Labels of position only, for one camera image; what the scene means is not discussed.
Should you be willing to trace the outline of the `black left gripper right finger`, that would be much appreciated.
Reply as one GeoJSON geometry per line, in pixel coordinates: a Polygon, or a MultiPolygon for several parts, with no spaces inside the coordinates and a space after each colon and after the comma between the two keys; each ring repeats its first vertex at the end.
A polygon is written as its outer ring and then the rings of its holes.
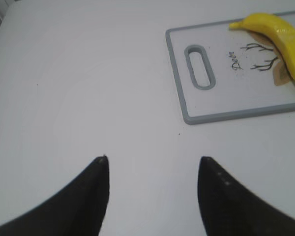
{"type": "Polygon", "coordinates": [[[295,236],[295,219],[252,193],[212,157],[200,159],[198,203],[208,236],[295,236]]]}

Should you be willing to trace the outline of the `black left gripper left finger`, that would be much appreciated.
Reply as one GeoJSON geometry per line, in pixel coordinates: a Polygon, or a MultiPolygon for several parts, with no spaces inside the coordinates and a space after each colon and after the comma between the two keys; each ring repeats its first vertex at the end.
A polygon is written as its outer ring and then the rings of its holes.
{"type": "Polygon", "coordinates": [[[97,236],[109,201],[109,160],[95,158],[68,185],[0,225],[0,236],[97,236]]]}

